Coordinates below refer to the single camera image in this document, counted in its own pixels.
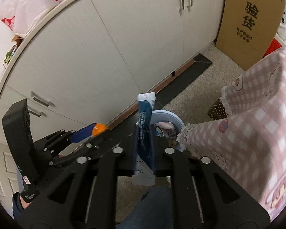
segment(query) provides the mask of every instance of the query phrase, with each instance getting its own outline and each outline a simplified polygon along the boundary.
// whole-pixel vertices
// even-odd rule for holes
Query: silver screw
[[[76,162],[78,162],[79,164],[84,164],[85,162],[87,162],[87,158],[86,157],[78,157],[76,159]]]
[[[211,160],[210,160],[208,157],[203,157],[203,158],[201,159],[201,161],[202,161],[202,163],[204,163],[204,164],[209,164],[209,163],[211,162]]]
[[[122,153],[124,151],[124,149],[122,147],[116,147],[112,151],[113,151],[113,153]]]
[[[167,154],[173,154],[174,152],[175,152],[175,149],[173,149],[173,148],[166,148],[165,149],[165,152],[167,153]]]

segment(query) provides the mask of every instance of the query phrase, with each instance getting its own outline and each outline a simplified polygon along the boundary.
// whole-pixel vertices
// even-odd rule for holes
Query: brown baseboard
[[[168,75],[164,80],[154,86],[149,92],[155,92],[156,94],[166,87],[170,82],[172,82],[175,78],[177,78],[182,72],[184,72],[188,67],[190,67],[194,63],[194,59],[189,60],[185,64],[181,65],[177,70],[175,70],[175,75]],[[134,102],[131,106],[129,106],[126,110],[124,110],[121,114],[119,114],[116,118],[114,118],[111,122],[108,123],[109,129],[115,128],[118,124],[120,124],[127,117],[132,115],[139,108],[138,102]]]

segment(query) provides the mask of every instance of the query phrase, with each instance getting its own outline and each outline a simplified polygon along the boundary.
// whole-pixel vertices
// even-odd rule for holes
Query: toothpaste tube
[[[154,185],[155,176],[151,170],[149,125],[152,117],[156,94],[146,93],[138,95],[139,102],[139,137],[136,158],[136,170],[132,178],[135,185]]]

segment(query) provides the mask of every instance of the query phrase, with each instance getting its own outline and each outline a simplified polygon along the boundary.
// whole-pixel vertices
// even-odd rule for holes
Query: floor
[[[214,43],[194,58],[195,63],[157,95],[156,109],[165,109],[178,115],[185,124],[210,121],[208,108],[221,96],[221,88],[231,83],[243,70]],[[113,133],[129,135],[137,115],[123,121]],[[130,177],[119,177],[117,187],[116,221],[122,221],[136,206],[150,186],[134,186]],[[156,186],[169,183],[157,178]]]

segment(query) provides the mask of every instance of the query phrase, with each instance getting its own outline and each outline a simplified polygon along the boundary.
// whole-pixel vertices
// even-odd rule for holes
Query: checkered fabric
[[[216,162],[273,221],[286,205],[286,47],[223,87],[220,100],[227,118],[189,124],[178,141]]]

